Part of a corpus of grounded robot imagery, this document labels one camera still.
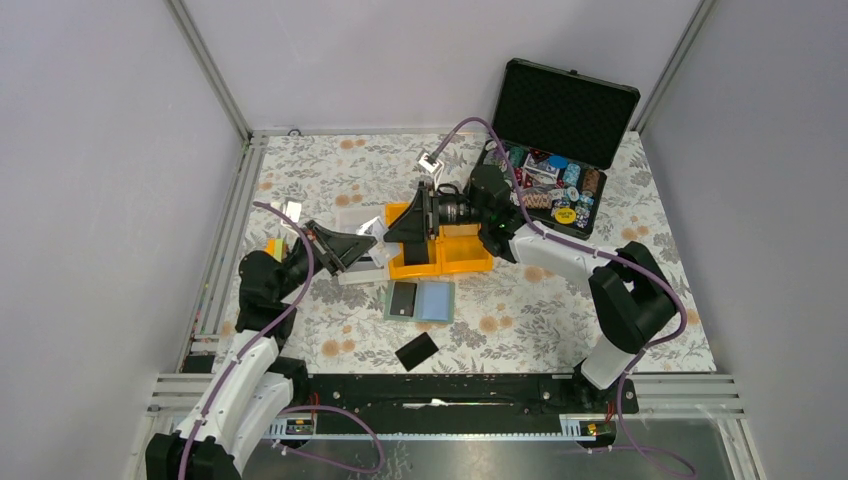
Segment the white storage bin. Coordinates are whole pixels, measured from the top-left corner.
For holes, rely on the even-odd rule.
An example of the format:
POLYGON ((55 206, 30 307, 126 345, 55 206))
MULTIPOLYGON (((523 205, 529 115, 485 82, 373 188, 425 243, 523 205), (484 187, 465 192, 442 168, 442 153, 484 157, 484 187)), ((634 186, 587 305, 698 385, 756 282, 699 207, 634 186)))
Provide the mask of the white storage bin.
POLYGON ((375 283, 389 280, 389 250, 383 241, 387 226, 384 206, 346 207, 336 214, 336 230, 342 233, 365 235, 376 245, 351 267, 338 276, 341 285, 375 283))

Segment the yellow double storage bin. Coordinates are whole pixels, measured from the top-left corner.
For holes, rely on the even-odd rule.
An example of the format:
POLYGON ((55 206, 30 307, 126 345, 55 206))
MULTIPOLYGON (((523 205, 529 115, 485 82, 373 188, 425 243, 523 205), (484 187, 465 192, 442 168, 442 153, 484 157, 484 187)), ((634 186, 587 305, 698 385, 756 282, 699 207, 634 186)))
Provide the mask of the yellow double storage bin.
MULTIPOLYGON (((407 206, 407 203, 386 205, 385 220, 391 224, 407 206)), ((389 278, 401 280, 491 270, 493 256, 478 239, 478 229, 478 224, 436 227, 435 237, 428 242, 431 262, 425 265, 406 266, 400 244, 401 253, 388 265, 389 278)))

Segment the dark grey credit card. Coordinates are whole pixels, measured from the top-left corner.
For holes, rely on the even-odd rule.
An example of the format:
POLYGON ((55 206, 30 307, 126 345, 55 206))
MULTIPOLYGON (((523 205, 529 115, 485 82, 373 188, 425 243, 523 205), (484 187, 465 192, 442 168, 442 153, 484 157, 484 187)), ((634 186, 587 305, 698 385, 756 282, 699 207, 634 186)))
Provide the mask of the dark grey credit card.
POLYGON ((392 316, 414 316, 418 284, 415 282, 395 282, 391 290, 389 314, 392 316))

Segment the black credit card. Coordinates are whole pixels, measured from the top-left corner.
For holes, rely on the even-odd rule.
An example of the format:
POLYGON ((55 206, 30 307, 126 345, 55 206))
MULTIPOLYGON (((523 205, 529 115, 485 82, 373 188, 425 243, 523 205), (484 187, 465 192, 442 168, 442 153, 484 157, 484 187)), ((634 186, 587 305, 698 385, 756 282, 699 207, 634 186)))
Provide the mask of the black credit card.
POLYGON ((439 347, 430 335, 427 332, 422 332, 413 340, 396 350, 395 356, 405 371, 411 372, 421 363, 435 355, 438 351, 439 347))

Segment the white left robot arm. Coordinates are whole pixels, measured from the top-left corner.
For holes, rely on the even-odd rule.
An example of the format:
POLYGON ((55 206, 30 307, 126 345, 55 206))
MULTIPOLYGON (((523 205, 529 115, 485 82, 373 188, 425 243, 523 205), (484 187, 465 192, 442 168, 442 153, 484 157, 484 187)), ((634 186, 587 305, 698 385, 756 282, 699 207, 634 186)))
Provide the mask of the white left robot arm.
POLYGON ((343 273, 377 243, 372 236, 328 230, 314 221, 276 259, 264 250, 239 263, 239 315, 223 367, 170 434, 149 441, 144 463, 149 479, 239 479, 272 420, 309 401, 304 361, 280 351, 291 335, 301 300, 315 274, 343 273))

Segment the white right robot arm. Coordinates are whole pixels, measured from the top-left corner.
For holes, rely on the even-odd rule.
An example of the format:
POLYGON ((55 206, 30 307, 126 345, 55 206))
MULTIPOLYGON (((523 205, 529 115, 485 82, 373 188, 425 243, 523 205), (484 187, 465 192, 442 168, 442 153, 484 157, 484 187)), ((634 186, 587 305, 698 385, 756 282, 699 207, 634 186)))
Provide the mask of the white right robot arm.
POLYGON ((674 317, 687 318, 682 300, 649 250, 638 242, 609 250, 563 237, 531 219, 513 167, 480 163, 466 186, 421 182, 406 210, 383 236, 398 243, 409 263, 425 260, 442 226, 478 225, 478 238, 494 257, 547 269, 588 286, 602 335, 577 366, 575 402, 597 412, 613 398, 612 385, 630 372, 674 317))

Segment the floral table mat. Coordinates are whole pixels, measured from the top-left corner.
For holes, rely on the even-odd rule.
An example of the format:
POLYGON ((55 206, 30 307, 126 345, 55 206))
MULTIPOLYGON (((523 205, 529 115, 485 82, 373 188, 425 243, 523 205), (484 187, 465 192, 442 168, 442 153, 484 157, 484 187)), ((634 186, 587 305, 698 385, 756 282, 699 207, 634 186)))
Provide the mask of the floral table mat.
MULTIPOLYGON (((424 172, 417 156, 437 134, 318 135, 268 139, 248 181, 253 202, 302 205, 304 219, 333 227, 341 213, 410 200, 424 172)), ((627 133, 607 173, 591 241, 649 248, 682 299, 681 335, 648 351, 638 371, 708 372, 716 367, 639 135, 627 133)), ((396 351, 421 333, 437 353, 422 373, 562 372, 599 339, 589 291, 538 266, 496 260, 484 273, 456 275, 449 325, 388 320, 384 283, 343 285, 318 274, 300 301, 283 355, 312 373, 399 373, 396 351)))

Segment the orange poker chip stack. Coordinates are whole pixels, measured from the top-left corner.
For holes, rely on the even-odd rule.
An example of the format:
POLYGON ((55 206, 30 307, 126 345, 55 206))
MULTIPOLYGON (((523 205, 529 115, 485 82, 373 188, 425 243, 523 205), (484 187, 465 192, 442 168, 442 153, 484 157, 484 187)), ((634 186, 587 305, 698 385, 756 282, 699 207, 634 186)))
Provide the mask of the orange poker chip stack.
POLYGON ((553 203, 548 192, 530 192, 524 196, 525 205, 528 209, 550 209, 553 203))

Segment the yellow big blind chip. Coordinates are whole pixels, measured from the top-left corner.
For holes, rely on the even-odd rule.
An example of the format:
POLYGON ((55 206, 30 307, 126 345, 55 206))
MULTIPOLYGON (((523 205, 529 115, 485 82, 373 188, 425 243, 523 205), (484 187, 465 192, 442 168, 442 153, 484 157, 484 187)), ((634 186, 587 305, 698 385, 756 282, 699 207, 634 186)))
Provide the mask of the yellow big blind chip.
POLYGON ((562 225, 573 224, 577 220, 577 213, 569 207, 559 207, 552 210, 554 220, 562 225))

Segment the black poker chip case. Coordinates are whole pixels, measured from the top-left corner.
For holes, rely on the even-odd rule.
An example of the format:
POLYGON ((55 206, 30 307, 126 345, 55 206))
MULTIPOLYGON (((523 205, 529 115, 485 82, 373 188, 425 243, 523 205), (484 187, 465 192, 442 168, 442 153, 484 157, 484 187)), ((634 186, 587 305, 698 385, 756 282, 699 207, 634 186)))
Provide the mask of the black poker chip case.
POLYGON ((593 78, 529 60, 507 62, 492 127, 506 154, 489 139, 475 166, 508 165, 523 199, 548 192, 550 209, 530 217, 586 240, 593 233, 615 154, 641 99, 633 86, 593 78), (557 223, 552 210, 569 207, 577 220, 557 223))

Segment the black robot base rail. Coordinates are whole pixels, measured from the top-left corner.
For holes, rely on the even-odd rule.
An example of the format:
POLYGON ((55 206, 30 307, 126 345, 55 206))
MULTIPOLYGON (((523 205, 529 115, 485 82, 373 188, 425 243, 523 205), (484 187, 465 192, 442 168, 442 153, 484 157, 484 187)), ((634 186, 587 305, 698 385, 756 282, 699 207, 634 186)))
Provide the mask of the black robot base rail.
POLYGON ((353 435, 367 424, 380 435, 560 434, 563 416, 604 420, 639 410, 632 381, 597 390, 570 374, 311 374, 280 357, 270 372, 294 385, 293 405, 310 410, 320 435, 353 435))

